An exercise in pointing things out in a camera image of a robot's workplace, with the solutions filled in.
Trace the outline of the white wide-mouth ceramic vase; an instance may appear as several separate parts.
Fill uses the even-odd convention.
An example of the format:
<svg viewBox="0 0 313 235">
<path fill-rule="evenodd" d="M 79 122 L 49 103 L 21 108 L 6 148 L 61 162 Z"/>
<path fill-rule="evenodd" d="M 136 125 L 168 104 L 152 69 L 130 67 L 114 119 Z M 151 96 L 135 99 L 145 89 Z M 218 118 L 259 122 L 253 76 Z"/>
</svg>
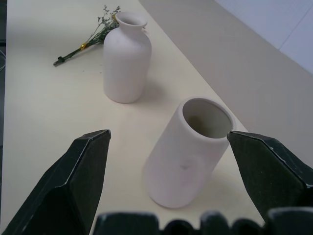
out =
<svg viewBox="0 0 313 235">
<path fill-rule="evenodd" d="M 232 114 L 220 103 L 195 96 L 175 110 L 143 168 L 149 197 L 166 208 L 188 205 L 229 146 L 236 129 Z"/>
</svg>

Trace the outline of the white narrow-neck ceramic vase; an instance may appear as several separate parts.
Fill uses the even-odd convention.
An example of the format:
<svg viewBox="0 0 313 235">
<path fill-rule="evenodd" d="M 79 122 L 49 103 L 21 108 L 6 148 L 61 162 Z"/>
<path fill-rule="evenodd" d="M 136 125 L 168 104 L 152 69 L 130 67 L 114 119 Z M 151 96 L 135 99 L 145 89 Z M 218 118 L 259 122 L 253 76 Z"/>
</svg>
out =
<svg viewBox="0 0 313 235">
<path fill-rule="evenodd" d="M 132 103 L 142 95 L 151 61 L 152 45 L 143 28 L 147 20 L 134 12 L 115 15 L 119 27 L 103 45 L 105 95 L 118 103 Z"/>
</svg>

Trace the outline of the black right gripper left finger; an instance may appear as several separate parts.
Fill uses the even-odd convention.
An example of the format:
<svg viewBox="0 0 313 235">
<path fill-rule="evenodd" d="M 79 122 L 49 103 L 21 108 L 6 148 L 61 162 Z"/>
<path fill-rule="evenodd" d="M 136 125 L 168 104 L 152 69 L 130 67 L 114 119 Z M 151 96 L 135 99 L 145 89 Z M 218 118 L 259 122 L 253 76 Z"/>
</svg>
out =
<svg viewBox="0 0 313 235">
<path fill-rule="evenodd" d="M 101 198 L 110 130 L 75 139 L 1 235 L 89 235 Z"/>
</svg>

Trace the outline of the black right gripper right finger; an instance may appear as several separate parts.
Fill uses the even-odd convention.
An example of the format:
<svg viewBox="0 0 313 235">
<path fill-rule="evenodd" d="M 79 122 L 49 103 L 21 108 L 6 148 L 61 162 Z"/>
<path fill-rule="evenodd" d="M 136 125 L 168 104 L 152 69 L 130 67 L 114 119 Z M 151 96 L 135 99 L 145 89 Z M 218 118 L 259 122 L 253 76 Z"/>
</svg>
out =
<svg viewBox="0 0 313 235">
<path fill-rule="evenodd" d="M 230 131 L 227 139 L 246 191 L 263 219 L 274 208 L 313 207 L 313 168 L 281 142 L 240 131 Z"/>
</svg>

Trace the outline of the dried flower bunch gold band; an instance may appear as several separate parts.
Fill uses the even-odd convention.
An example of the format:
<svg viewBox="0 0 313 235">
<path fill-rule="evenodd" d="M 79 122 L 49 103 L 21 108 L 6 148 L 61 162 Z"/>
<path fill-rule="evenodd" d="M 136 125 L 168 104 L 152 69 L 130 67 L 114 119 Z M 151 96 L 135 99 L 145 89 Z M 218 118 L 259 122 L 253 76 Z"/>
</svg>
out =
<svg viewBox="0 0 313 235">
<path fill-rule="evenodd" d="M 104 5 L 103 11 L 104 14 L 102 17 L 97 18 L 98 26 L 95 31 L 90 35 L 90 37 L 83 44 L 81 44 L 77 50 L 69 53 L 64 57 L 58 57 L 57 61 L 53 63 L 55 67 L 63 64 L 64 62 L 66 62 L 66 60 L 72 58 L 74 55 L 89 48 L 90 46 L 103 44 L 106 36 L 112 30 L 119 27 L 120 22 L 116 18 L 116 14 L 121 12 L 120 6 L 117 6 L 117 8 L 111 12 L 108 7 Z"/>
</svg>

